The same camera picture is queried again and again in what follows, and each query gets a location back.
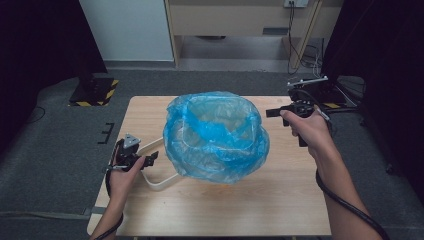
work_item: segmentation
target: yellow and black warning tape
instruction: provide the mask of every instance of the yellow and black warning tape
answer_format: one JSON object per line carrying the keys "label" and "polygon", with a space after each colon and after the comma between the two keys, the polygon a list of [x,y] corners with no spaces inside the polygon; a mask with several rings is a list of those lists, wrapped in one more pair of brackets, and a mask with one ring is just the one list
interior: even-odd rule
{"label": "yellow and black warning tape", "polygon": [[110,89],[106,94],[106,97],[103,101],[97,102],[72,102],[69,103],[69,106],[80,106],[80,107],[91,107],[91,106],[106,106],[113,94],[115,93],[116,86],[118,85],[119,80],[113,80],[112,85],[110,85]]}

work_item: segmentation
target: white wall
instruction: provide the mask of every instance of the white wall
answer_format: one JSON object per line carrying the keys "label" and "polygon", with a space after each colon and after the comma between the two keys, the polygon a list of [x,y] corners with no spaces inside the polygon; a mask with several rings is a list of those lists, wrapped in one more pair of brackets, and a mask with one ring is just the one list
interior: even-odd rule
{"label": "white wall", "polygon": [[105,61],[174,61],[163,0],[80,0]]}

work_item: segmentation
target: forearm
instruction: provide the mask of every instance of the forearm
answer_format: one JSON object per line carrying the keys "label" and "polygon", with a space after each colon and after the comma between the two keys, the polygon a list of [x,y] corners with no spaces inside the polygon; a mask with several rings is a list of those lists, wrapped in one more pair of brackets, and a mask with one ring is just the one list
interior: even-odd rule
{"label": "forearm", "polygon": [[[93,233],[91,234],[90,239],[95,239],[101,234],[105,233],[109,229],[111,229],[113,226],[115,226],[119,219],[121,218],[122,212],[124,211],[125,207],[125,199],[119,198],[119,199],[111,199],[109,201],[109,204],[100,219],[99,223],[97,224],[96,228],[94,229]],[[111,233],[109,236],[107,236],[104,239],[114,239],[116,236],[116,231]]]}
{"label": "forearm", "polygon": [[[327,188],[369,215],[335,146],[327,145],[325,149],[314,152],[313,156],[317,163],[318,173]],[[327,195],[324,197],[333,239],[381,239],[378,233],[358,216]]]}

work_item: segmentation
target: floor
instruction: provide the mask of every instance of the floor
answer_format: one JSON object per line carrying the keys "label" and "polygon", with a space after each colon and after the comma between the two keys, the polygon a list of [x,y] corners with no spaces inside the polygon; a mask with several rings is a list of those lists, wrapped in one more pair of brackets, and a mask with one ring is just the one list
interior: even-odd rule
{"label": "floor", "polygon": [[322,52],[322,39],[311,39],[303,56],[304,66],[297,71],[288,68],[288,51],[281,37],[184,37],[177,67],[166,63],[107,63],[108,69],[167,69],[175,71],[258,71],[313,73],[317,53]]}

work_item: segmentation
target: gray carpet floor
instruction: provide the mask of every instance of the gray carpet floor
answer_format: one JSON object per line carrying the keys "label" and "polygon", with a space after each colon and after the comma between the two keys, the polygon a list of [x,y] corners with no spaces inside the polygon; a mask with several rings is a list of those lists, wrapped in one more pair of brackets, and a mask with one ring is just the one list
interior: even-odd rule
{"label": "gray carpet floor", "polygon": [[[29,122],[0,161],[0,212],[79,215],[93,207],[129,100],[133,96],[230,91],[287,95],[293,77],[267,72],[110,71],[119,80],[103,107],[69,107],[76,79],[42,90]],[[311,77],[298,74],[298,78]],[[334,140],[358,192],[392,239],[424,239],[424,208],[406,179],[386,162],[357,113],[333,115]],[[102,144],[114,123],[107,144]],[[88,219],[0,218],[0,239],[87,239]],[[299,237],[298,239],[318,239]]]}

